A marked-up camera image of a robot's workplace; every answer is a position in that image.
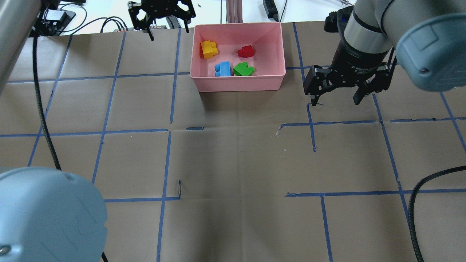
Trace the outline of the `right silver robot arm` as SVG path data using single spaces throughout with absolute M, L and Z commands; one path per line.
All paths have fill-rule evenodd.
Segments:
M 340 42 L 329 68 L 313 65 L 303 83 L 316 106 L 337 88 L 357 87 L 354 104 L 388 90 L 397 64 L 428 92 L 464 87 L 464 0 L 358 0 L 331 12 L 324 30 Z

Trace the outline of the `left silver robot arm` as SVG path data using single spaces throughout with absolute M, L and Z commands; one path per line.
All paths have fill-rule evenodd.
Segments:
M 28 166 L 1 179 L 1 246 L 9 249 L 2 262 L 96 262 L 107 207 L 112 261 L 242 261 L 231 221 L 239 197 L 195 199 L 188 193 L 200 180 L 169 181 L 174 164 L 200 167 L 200 150 L 172 155 L 173 135 L 178 142 L 190 135 L 197 146 L 226 143 L 237 124 L 169 128 L 176 91 L 168 84 L 187 79 L 176 67 L 189 48 L 180 46 L 179 29 L 153 33 L 155 41 L 135 31 L 39 37 L 36 48 L 26 41 L 1 106 L 24 113 L 22 96 L 35 103 L 40 95 L 62 170 L 45 149 L 41 124 L 36 133 L 1 134 L 1 160 L 29 156 Z

